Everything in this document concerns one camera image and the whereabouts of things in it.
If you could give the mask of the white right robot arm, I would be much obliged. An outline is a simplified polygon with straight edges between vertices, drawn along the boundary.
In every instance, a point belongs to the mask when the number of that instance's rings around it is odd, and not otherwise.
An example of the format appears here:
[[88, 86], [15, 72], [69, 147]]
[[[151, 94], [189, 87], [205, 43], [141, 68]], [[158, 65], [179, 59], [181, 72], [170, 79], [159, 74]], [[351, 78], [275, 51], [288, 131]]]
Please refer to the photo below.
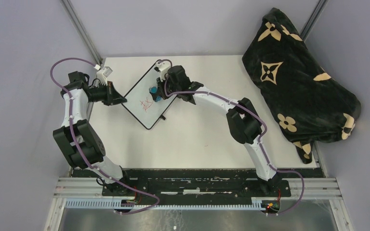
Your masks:
[[281, 177], [273, 166], [263, 143], [267, 126], [248, 98], [234, 100], [217, 94], [202, 83], [191, 81], [181, 65], [157, 64], [157, 85], [149, 92], [155, 102], [172, 97], [199, 106], [208, 106], [224, 115], [232, 138], [247, 150], [255, 166], [259, 190], [265, 196], [278, 191]]

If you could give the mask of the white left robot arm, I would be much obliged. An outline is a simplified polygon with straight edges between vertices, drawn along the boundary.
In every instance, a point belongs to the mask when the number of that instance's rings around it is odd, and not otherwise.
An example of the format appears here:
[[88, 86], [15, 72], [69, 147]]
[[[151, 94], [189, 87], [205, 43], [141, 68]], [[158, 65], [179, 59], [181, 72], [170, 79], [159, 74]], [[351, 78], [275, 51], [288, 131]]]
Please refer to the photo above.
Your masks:
[[65, 118], [53, 138], [72, 168], [90, 170], [97, 174], [97, 183], [110, 193], [128, 195], [132, 182], [121, 166], [106, 157], [106, 149], [87, 118], [90, 103], [113, 106], [127, 102], [111, 81], [89, 86], [89, 76], [75, 71], [68, 75], [70, 83], [63, 87]]

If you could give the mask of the small black-framed whiteboard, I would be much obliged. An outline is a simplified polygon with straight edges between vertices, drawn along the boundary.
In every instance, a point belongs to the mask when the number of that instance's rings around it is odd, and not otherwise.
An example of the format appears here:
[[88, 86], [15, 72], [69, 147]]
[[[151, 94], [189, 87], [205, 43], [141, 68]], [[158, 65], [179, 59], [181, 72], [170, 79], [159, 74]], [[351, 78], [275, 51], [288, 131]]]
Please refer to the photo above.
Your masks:
[[156, 79], [159, 77], [159, 73], [154, 69], [155, 63], [125, 94], [124, 97], [127, 99], [127, 102], [123, 103], [123, 107], [147, 130], [152, 129], [160, 119], [165, 119], [163, 114], [176, 98], [171, 96], [167, 100], [153, 101], [149, 88], [157, 86]]

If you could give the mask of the blue whiteboard eraser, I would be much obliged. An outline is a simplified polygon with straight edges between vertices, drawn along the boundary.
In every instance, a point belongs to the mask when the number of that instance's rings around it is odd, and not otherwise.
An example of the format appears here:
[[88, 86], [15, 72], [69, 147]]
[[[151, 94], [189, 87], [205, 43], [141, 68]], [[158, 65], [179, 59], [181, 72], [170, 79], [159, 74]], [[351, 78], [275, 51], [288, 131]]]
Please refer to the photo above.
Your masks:
[[158, 87], [155, 87], [155, 86], [150, 87], [149, 93], [151, 94], [153, 101], [159, 102], [160, 100], [162, 100], [160, 90]]

